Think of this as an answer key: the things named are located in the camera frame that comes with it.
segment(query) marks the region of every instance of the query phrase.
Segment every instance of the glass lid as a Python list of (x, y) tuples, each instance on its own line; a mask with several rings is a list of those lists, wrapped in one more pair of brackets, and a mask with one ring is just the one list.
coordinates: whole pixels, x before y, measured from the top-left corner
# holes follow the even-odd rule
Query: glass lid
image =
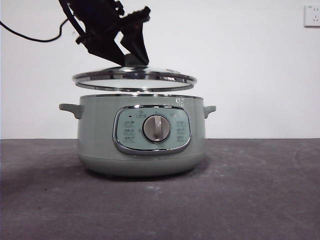
[(78, 87), (122, 92), (167, 92), (191, 89), (197, 82), (178, 71), (149, 66), (119, 66), (73, 76)]

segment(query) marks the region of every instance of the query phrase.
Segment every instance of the pot handle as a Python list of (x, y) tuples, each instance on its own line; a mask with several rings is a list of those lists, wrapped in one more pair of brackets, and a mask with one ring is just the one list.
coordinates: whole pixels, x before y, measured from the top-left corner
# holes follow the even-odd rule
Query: pot handle
[(215, 112), (216, 109), (217, 109), (216, 106), (204, 106), (203, 107), (204, 118), (207, 119), (209, 113)]
[(82, 107), (76, 104), (68, 104), (68, 103), (61, 103), (59, 104), (59, 109), (62, 111), (68, 111), (73, 113), (76, 119), (81, 119), (82, 116)]

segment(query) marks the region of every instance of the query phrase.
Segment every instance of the wall outlet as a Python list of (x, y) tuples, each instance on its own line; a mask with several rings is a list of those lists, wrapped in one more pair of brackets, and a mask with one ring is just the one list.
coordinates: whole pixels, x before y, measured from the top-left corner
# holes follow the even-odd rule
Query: wall outlet
[(320, 27), (320, 5), (304, 6), (304, 26)]

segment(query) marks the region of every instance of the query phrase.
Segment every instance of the dial knob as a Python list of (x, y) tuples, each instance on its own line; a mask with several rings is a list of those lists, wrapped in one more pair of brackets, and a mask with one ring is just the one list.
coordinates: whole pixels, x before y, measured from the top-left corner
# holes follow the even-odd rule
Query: dial knob
[(150, 141), (159, 143), (168, 137), (170, 133), (170, 123), (163, 116), (150, 116), (143, 124), (143, 133)]

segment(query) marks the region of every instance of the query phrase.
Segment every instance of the electric cooker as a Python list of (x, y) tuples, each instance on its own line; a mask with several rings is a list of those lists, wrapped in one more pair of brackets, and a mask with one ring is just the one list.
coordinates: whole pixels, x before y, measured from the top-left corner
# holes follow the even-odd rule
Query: electric cooker
[(205, 119), (216, 106), (186, 90), (194, 77), (170, 69), (121, 66), (73, 77), (79, 87), (126, 93), (85, 95), (60, 110), (78, 119), (77, 149), (88, 169), (115, 176), (180, 173), (205, 157)]

